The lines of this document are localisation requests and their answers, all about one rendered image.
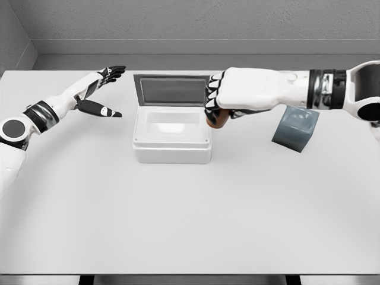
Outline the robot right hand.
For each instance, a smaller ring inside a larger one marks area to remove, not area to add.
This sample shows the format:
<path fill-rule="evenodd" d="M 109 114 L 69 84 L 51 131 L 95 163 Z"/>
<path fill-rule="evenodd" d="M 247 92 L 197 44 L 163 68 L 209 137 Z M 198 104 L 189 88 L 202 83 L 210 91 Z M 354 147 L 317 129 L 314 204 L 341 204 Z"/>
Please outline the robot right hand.
<path fill-rule="evenodd" d="M 228 68 L 213 75 L 207 84 L 207 119 L 216 123 L 222 109 L 232 111 L 270 110 L 279 104 L 277 87 L 279 73 L 269 69 Z"/>

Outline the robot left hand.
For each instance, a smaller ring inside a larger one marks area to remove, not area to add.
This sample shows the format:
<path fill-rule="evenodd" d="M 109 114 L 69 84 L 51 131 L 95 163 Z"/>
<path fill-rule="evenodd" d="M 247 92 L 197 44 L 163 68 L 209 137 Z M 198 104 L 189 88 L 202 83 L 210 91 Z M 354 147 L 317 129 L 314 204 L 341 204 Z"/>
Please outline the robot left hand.
<path fill-rule="evenodd" d="M 80 112 L 98 117 L 121 118 L 122 114 L 120 112 L 116 112 L 100 103 L 88 100 L 87 98 L 90 97 L 100 87 L 109 83 L 114 83 L 118 78 L 122 76 L 125 70 L 126 66 L 117 65 L 109 66 L 100 71 L 92 72 L 92 75 L 97 74 L 97 78 L 91 83 L 85 83 L 84 95 L 80 95 L 78 93 L 74 97 L 77 101 L 75 108 Z"/>

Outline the brown cup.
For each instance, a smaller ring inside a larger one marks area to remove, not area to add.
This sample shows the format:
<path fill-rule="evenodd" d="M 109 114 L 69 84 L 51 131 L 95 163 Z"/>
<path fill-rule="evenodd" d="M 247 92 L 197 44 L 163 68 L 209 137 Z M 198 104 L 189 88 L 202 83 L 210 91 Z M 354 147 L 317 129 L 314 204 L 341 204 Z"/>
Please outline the brown cup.
<path fill-rule="evenodd" d="M 206 122 L 208 126 L 219 129 L 224 127 L 228 119 L 230 118 L 230 110 L 216 109 L 205 110 Z"/>

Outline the grey box lid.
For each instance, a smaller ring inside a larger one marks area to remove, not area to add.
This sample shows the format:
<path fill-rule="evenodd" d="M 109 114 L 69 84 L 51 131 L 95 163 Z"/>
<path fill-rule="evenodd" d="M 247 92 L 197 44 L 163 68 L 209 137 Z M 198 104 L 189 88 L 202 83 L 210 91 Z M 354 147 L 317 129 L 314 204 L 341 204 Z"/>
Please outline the grey box lid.
<path fill-rule="evenodd" d="M 202 107 L 209 79 L 209 75 L 134 75 L 140 106 Z"/>

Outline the dark grey square container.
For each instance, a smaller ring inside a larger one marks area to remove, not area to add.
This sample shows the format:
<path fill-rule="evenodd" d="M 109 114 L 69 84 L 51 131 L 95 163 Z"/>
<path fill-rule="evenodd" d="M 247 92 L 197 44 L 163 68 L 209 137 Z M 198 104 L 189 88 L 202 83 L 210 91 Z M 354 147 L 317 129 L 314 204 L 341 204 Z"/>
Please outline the dark grey square container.
<path fill-rule="evenodd" d="M 319 112 L 287 106 L 272 142 L 301 153 L 313 136 Z"/>

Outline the white box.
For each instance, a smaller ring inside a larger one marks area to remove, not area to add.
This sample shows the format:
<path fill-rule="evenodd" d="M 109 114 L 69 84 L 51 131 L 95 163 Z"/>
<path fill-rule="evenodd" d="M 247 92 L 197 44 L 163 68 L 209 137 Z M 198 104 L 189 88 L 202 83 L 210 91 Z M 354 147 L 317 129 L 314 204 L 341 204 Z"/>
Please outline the white box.
<path fill-rule="evenodd" d="M 132 147 L 140 163 L 207 164 L 211 128 L 201 107 L 140 106 Z"/>

